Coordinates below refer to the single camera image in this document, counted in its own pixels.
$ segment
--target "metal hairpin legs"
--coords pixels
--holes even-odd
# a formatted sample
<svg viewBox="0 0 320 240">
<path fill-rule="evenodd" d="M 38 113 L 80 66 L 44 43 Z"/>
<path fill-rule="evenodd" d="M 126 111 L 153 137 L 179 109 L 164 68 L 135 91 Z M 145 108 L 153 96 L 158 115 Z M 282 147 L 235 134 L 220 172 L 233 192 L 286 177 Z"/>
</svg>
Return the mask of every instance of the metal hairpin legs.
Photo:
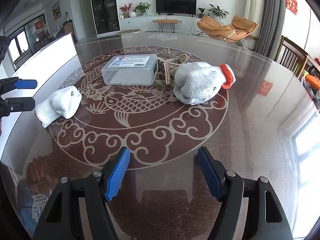
<svg viewBox="0 0 320 240">
<path fill-rule="evenodd" d="M 163 33 L 163 29 L 164 29 L 164 23 L 159 23 L 158 32 L 161 31 Z"/>
<path fill-rule="evenodd" d="M 175 23 L 170 23 L 171 33 L 175 33 Z"/>
</svg>

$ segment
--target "brown table surface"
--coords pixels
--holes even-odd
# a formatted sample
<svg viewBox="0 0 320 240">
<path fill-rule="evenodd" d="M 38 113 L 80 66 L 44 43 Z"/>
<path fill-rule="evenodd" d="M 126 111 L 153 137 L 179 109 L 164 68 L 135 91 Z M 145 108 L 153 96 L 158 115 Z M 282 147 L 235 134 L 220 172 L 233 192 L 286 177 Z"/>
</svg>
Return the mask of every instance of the brown table surface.
<svg viewBox="0 0 320 240">
<path fill-rule="evenodd" d="M 154 23 L 178 23 L 179 20 L 162 20 L 162 19 L 160 19 L 160 20 L 154 20 L 153 22 Z"/>
<path fill-rule="evenodd" d="M 106 37 L 77 45 L 77 52 L 82 67 L 73 73 L 62 67 L 35 95 L 38 104 L 59 84 L 75 85 L 83 94 L 75 116 L 43 129 L 34 112 L 22 113 L 1 159 L 7 194 L 30 235 L 61 177 L 87 177 L 121 146 L 130 148 L 131 162 L 108 203 L 119 239 L 207 240 L 221 203 L 195 161 L 200 146 L 244 178 L 267 177 L 293 237 L 309 233 L 320 215 L 320 119 L 289 70 L 245 48 L 184 34 Z M 177 101 L 161 73 L 151 87 L 104 84 L 100 70 L 114 55 L 154 53 L 229 64 L 236 82 L 196 106 Z M 49 85 L 58 74 L 58 85 Z M 247 203 L 234 239 L 242 238 Z"/>
</svg>

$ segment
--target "orange lounge chair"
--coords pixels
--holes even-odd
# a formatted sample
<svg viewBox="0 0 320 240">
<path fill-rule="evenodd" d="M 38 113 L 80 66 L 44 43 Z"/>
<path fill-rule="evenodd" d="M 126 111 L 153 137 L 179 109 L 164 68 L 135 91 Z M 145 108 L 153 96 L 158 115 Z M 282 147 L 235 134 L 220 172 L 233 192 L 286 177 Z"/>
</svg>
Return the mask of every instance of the orange lounge chair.
<svg viewBox="0 0 320 240">
<path fill-rule="evenodd" d="M 259 26 L 259 24 L 244 19 L 240 15 L 235 15 L 232 19 L 232 23 L 225 26 L 221 25 L 210 16 L 204 16 L 198 21 L 197 25 L 199 29 L 210 38 L 229 43 L 242 40 L 249 36 Z"/>
</svg>

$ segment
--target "potted plant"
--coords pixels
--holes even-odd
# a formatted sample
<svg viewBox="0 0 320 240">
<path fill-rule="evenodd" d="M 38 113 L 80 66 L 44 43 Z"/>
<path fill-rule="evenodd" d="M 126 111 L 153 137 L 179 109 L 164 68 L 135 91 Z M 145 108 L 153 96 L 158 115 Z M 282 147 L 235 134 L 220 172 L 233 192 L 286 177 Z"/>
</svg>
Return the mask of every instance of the potted plant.
<svg viewBox="0 0 320 240">
<path fill-rule="evenodd" d="M 120 6 L 120 10 L 124 12 L 124 18 L 129 18 L 129 11 L 131 9 L 132 3 L 129 3 L 129 5 L 124 4 L 123 6 Z"/>
<path fill-rule="evenodd" d="M 150 8 L 151 4 L 147 2 L 140 2 L 135 8 L 134 12 L 137 12 L 137 10 L 140 12 L 140 15 L 147 15 L 147 10 Z"/>
<path fill-rule="evenodd" d="M 204 11 L 205 11 L 205 8 L 202 8 L 202 7 L 199 7 L 198 10 L 200 11 L 199 13 L 199 18 L 201 19 L 203 16 L 204 16 Z"/>
<path fill-rule="evenodd" d="M 215 20 L 217 22 L 221 21 L 222 19 L 227 18 L 227 14 L 229 14 L 226 10 L 220 9 L 220 7 L 217 5 L 217 7 L 213 6 L 212 4 L 209 4 L 211 6 L 208 11 L 212 12 L 212 15 L 215 15 Z"/>
</svg>

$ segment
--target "television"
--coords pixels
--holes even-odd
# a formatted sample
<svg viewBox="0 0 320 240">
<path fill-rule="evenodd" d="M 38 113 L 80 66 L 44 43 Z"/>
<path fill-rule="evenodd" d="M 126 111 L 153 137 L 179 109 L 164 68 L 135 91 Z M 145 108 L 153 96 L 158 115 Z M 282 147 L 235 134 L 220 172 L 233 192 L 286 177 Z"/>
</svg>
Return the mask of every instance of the television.
<svg viewBox="0 0 320 240">
<path fill-rule="evenodd" d="M 157 13 L 196 14 L 197 0 L 156 0 Z"/>
</svg>

